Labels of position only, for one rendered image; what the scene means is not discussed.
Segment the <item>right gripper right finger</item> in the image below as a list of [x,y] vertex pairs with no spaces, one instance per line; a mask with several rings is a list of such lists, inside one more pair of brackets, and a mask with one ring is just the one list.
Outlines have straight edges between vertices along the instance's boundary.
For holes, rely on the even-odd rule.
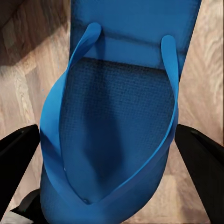
[[224,147],[181,124],[174,138],[211,224],[224,224]]

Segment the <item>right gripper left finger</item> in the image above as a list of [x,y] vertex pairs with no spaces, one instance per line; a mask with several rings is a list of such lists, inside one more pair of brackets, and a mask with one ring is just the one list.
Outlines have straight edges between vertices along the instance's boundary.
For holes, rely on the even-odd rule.
[[0,140],[0,221],[40,142],[37,124]]

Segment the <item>sandal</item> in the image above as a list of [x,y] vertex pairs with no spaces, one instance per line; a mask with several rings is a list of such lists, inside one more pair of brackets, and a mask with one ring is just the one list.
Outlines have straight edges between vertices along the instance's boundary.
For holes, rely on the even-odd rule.
[[156,192],[202,0],[71,0],[67,70],[40,119],[49,224],[120,224]]

